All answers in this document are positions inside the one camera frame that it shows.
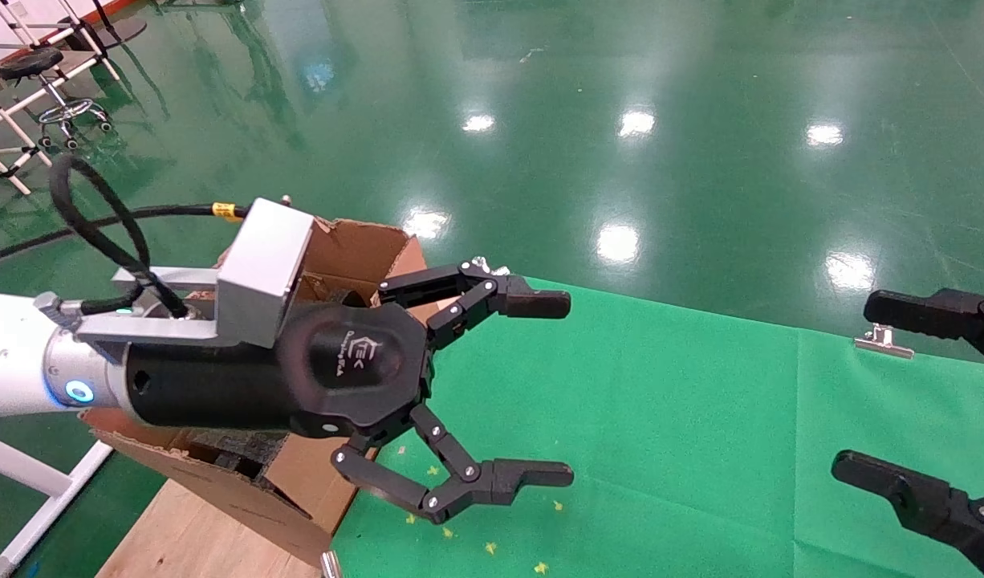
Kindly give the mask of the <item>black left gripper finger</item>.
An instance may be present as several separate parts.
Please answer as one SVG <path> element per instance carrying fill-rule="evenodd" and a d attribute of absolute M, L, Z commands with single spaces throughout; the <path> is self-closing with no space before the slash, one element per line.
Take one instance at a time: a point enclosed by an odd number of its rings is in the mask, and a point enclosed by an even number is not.
<path fill-rule="evenodd" d="M 353 434 L 335 450 L 331 464 L 346 482 L 396 505 L 410 515 L 443 524 L 474 505 L 509 506 L 526 486 L 566 487 L 574 472 L 561 462 L 493 458 L 474 461 L 463 445 L 426 405 L 411 410 L 408 424 L 448 471 L 448 478 L 427 489 L 367 457 L 371 439 Z"/>
<path fill-rule="evenodd" d="M 536 290 L 521 275 L 497 275 L 474 261 L 387 278 L 378 296 L 380 303 L 405 310 L 448 300 L 425 321 L 431 348 L 447 348 L 490 315 L 559 320 L 571 311 L 568 292 Z"/>

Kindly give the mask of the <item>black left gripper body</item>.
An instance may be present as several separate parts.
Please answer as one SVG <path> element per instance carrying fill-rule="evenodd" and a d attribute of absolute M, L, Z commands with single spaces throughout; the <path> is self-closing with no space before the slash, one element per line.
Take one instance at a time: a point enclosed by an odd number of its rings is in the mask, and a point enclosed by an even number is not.
<path fill-rule="evenodd" d="M 126 392 L 144 423 L 394 439 L 430 393 L 427 334 L 396 304 L 301 303 L 273 348 L 133 344 Z"/>

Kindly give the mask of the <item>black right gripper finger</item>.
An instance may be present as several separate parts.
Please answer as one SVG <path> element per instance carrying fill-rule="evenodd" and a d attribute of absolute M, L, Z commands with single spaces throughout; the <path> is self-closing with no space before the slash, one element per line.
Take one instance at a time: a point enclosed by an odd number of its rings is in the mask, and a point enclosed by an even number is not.
<path fill-rule="evenodd" d="M 868 296 L 864 318 L 903 332 L 964 340 L 984 357 L 984 295 L 948 288 L 929 297 L 878 290 Z"/>
<path fill-rule="evenodd" d="M 859 451 L 840 451 L 831 474 L 884 498 L 903 529 L 958 550 L 984 575 L 984 497 L 972 499 L 945 480 Z"/>

